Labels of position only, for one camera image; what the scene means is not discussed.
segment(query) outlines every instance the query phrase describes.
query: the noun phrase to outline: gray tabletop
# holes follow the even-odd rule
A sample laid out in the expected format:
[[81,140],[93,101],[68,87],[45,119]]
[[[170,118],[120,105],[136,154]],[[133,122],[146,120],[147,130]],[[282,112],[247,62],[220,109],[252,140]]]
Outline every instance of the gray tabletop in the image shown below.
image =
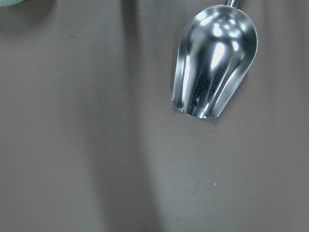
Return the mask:
[[309,1],[243,1],[259,49],[219,118],[170,100],[184,26],[223,3],[0,9],[1,232],[309,231]]

